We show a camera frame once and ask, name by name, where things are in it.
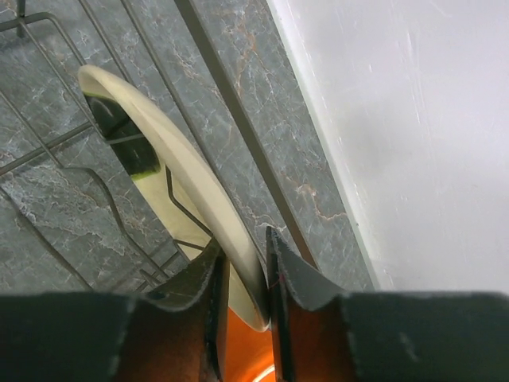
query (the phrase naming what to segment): metal dish rack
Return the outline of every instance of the metal dish rack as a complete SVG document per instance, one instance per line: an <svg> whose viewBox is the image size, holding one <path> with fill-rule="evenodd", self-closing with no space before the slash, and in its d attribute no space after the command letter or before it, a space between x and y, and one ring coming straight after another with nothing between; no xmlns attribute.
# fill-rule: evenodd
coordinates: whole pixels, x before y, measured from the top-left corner
<svg viewBox="0 0 509 382"><path fill-rule="evenodd" d="M112 60L114 61L115 65L119 69L120 73L122 74L123 78L129 82L133 83L134 81L129 75L129 72L126 69L126 66L123 64L119 54L115 50L115 47L113 43L111 42L111 39L107 36L105 33L103 27L99 23L99 19L96 17L94 11L92 10L91 6L87 2L87 0L78 0L79 4L84 10L84 13L89 18L90 22L92 23L93 27L95 28L95 31L99 35L102 43L106 47L107 51L111 55ZM186 110L184 106L184 102L180 98L174 84L172 83L171 79L169 78L168 73L163 68L163 65L161 63L161 59L156 53L156 50L153 46L153 44L150 42L150 39L146 33L146 31L143 29L142 24L140 20L138 19L137 14L135 13L132 5L127 0L120 0L123 9L126 11L127 15L129 16L130 21L132 22L132 25L134 29L136 30L143 46L145 47L146 51L148 52L150 59L153 61L154 67L157 69L157 72L162 78L162 82L165 85L166 89L168 90L169 94L172 96L174 103L177 105L178 111L181 113L184 121L187 123L189 130L192 132L192 135L194 139L196 140L196 143L198 147L201 149L202 154L204 155L205 159L207 160L208 164L211 166L212 171L216 174L218 179L220 180L220 183L224 186L223 178L221 177L218 169L216 168L216 165L214 164L213 160L211 160L210 155L208 154L207 147L204 144L203 139L200 137L200 134L198 130L196 129L190 114ZM246 144L248 146L248 149L250 150L251 154L253 155L253 158L260 169L260 172L262 173L262 176L267 183L267 186L269 187L269 190L274 198L274 201L276 202L276 205L280 209L280 212L283 216L283 219L287 223L287 226L289 228L289 232L292 234L295 243L299 250L301 251L301 254L305 259L307 259L310 263L313 262L313 257L310 254L310 251L308 249L307 243L305 242L305 239L303 238L301 234L301 230L298 227L297 221L293 216L293 213L288 205L288 201L286 200L286 197L284 193L281 190L280 185L278 184L278 181L276 177L274 176L274 170L272 169L270 163L268 162L268 159L263 152L262 146L258 140L258 137L256 136L256 133L254 132L253 127L251 126L251 121L247 117L246 112L243 109L243 105L240 103L239 97L236 95L233 85L231 84L231 81L227 78L226 70L224 69L224 66L222 65L219 56L217 52L213 49L210 37L208 37L207 33L205 32L205 29L203 28L199 16L197 15L196 10L194 9L193 4L186 0L186 1L180 1L176 0L177 8L181 12L181 15L183 19L185 20L186 25L188 26L189 32L192 34L193 40L196 43L196 46L200 50L200 53L202 54L202 57L205 60L206 65L208 66L208 69L216 82L218 89L220 90L221 96L224 99L224 102L227 105L227 108L231 112L231 115L233 119L235 120L238 128L241 131L241 134L244 137L244 140L246 141ZM58 80L62 83L62 86L64 87L65 91L68 93L68 95L71 97L72 102L76 104L76 106L81 110L81 112L84 114L87 122L84 124L81 124L78 127L72 128L70 131L50 140L49 142L44 142L42 137L37 133L37 130L31 125L31 123L27 120L27 118L23 115L21 110L14 105L12 100L10 99L9 95L4 89L0 89L0 96L3 99L3 101L6 103L8 108L14 113L14 115L21 121L21 124L23 127L25 127L30 133L33 135L33 137L37 140L37 143L39 144L39 147L35 150L30 151L27 154L22 155L20 158L14 159L12 162L7 163L3 167L0 167L0 177L14 171L20 166L23 166L33 159L41 156L41 155L47 155L52 162L54 163L55 167L65 176L65 173L69 171L74 172L81 172L85 173L89 176L90 179L93 180L94 183L97 184L97 186L100 188L102 194L105 196L107 203L110 207L111 213L115 219L115 223L117 224L119 231L122 233L123 238L126 240L126 242L130 245L130 247L133 249L134 253L139 255L141 259L143 259L143 262L145 264L148 264L151 269L152 273L149 273L145 270L138 269L138 272L140 275L144 278L145 282L142 283L137 288L137 291L144 291L147 287L155 287L162 281L166 280L169 276L165 272L165 269L175 260L176 256L181 256L184 259L187 259L184 255L184 252L181 250L181 246L188 246L191 248L196 249L203 249L199 246L196 246L192 243L186 243L179 240L172 240L173 244L175 245L175 248L177 248L177 251L173 253L162 265L158 265L152 258L153 253L146 253L142 247L131 237L131 235L128 233L126 228L124 227L124 223L122 222L122 218L119 214L119 211L117 209L117 206L115 204L114 198L110 192L110 190L107 188L106 183L104 180L91 168L88 167L79 167L79 166L65 166L58 158L57 156L52 152L52 149L58 147L59 145L62 145L63 143L69 141L70 139L76 137L78 134L84 133L88 129L94 129L95 132L98 134L98 136L107 144L113 145L118 142L125 142L126 140L131 139L138 139L141 138L142 135L136 135L128 138L122 138L122 141L120 140L114 140L114 141L108 141L103 138L103 136L99 132L99 128L95 124L95 120L93 119L90 111L80 102L78 96L74 93L72 90L71 84L60 74L59 68L52 62L51 57L47 54L47 52L43 49L40 42L37 40L37 38L34 36L33 32L30 30L30 25L34 23L38 23L39 21L50 21L52 23L52 27L58 32L58 34L61 36L61 38L64 40L65 44L69 47L71 50L74 58L77 60L77 62L80 63L80 65L86 64L86 60L84 59L83 55L78 50L76 44L72 41L69 34L66 32L62 24L60 23L59 19L49 12L39 12L35 14L25 14L25 1L24 0L17 0L17 16L15 19L10 21L4 21L0 23L0 32L5 32L10 29L16 29L17 30L17 36L19 38L28 38L32 44L34 44L38 50L38 52L44 57L45 61L49 65L49 67L52 69L52 72L54 75L58 78ZM168 177L170 180L168 186L169 186L169 195L172 201L176 204L176 206L181 209L184 214L191 220L193 220L196 224L198 224L202 229L206 229L206 227L202 227L203 225L196 219L190 212L188 212L178 201L175 199L173 195L173 188L171 184L171 176ZM234 200L231 197L231 193L228 191L227 187L224 187L228 193L228 196ZM61 255L45 238L45 236L41 233L41 231L32 223L32 221L26 216L26 212L22 212L22 210L18 207L16 202L13 200L13 198L0 186L0 195L11 205L13 210L16 212L16 217L18 218L19 222L22 224L22 226L31 232L37 240L40 242L40 244L43 246L43 248L63 267L65 268L76 280L80 283L80 285L85 290L91 290L92 287L90 283L78 272L78 270L73 267L63 255Z"/></svg>

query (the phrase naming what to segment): orange bowl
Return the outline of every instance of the orange bowl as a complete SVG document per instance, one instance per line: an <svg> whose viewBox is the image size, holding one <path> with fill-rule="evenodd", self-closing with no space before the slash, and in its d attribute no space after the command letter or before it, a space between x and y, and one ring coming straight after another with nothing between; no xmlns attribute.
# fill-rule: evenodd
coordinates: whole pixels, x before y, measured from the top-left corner
<svg viewBox="0 0 509 382"><path fill-rule="evenodd" d="M275 382L272 333L247 326L228 308L224 382Z"/></svg>

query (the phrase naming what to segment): gray marble surface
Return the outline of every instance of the gray marble surface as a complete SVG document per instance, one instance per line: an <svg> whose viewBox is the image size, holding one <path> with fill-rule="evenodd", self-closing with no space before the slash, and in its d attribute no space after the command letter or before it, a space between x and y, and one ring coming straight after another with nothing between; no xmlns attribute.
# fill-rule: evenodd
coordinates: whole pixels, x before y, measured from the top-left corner
<svg viewBox="0 0 509 382"><path fill-rule="evenodd" d="M134 83L192 140L152 60L120 2L90 1ZM263 0L198 3L206 27L278 172L304 234L327 277L351 290L372 283L330 174L289 61ZM13 17L15 1L0 1L0 21ZM173 2L133 2L165 70L186 102L235 203L261 248L265 227L291 240L268 189L208 74ZM55 14L90 64L119 74L78 2L27 2L27 14ZM30 30L84 105L76 84L78 62L48 21ZM48 141L85 122L28 38L0 33L0 88ZM0 102L0 166L37 147L33 136ZM160 263L175 252L157 220L110 148L92 130L55 149L65 166L87 166L107 183L128 232ZM104 196L88 175L58 170L47 156L0 177L0 185L49 241L95 288L132 290L142 262L120 236ZM185 264L177 258L170 271ZM80 289L14 218L0 198L0 290Z"/></svg>

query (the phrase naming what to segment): white wall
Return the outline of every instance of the white wall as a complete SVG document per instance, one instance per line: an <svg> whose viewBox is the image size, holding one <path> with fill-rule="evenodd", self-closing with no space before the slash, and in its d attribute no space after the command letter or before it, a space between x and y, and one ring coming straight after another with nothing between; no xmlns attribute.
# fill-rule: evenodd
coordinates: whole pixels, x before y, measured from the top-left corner
<svg viewBox="0 0 509 382"><path fill-rule="evenodd" d="M509 2L269 4L381 287L509 292Z"/></svg>

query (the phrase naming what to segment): plate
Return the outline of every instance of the plate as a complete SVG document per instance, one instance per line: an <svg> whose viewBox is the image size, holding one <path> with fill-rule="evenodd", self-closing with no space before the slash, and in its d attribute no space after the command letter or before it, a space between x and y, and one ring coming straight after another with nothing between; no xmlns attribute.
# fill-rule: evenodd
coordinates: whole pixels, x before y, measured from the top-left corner
<svg viewBox="0 0 509 382"><path fill-rule="evenodd" d="M171 120L138 89L93 65L78 72L80 87L99 129L159 220L175 240L204 247L210 236L169 198L175 197L212 231L231 262L229 305L257 331L269 323L266 281L239 214L208 164ZM120 142L139 132L145 138ZM200 251L182 247L193 259Z"/></svg>

